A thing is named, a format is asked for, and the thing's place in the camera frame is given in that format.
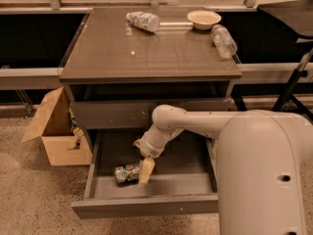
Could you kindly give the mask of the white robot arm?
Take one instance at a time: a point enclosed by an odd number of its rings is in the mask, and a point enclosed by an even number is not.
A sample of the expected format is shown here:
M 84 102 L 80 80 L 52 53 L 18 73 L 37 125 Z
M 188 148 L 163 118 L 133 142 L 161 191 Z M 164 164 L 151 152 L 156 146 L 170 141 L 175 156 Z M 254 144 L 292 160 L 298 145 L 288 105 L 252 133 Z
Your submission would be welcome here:
M 220 235 L 307 235 L 300 166 L 313 154 L 313 125 L 293 113 L 188 112 L 156 107 L 134 142 L 142 183 L 165 145 L 188 130 L 217 141 Z

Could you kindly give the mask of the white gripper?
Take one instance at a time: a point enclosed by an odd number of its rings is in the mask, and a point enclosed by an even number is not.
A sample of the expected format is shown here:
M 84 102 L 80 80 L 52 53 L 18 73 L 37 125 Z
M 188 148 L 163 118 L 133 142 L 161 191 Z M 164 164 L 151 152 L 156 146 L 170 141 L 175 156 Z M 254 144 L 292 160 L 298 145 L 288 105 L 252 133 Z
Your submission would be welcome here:
M 141 156 L 144 157 L 143 160 L 140 160 L 139 182 L 147 184 L 156 164 L 154 159 L 161 155 L 164 147 L 156 147 L 145 137 L 135 140 L 133 145 L 140 150 Z

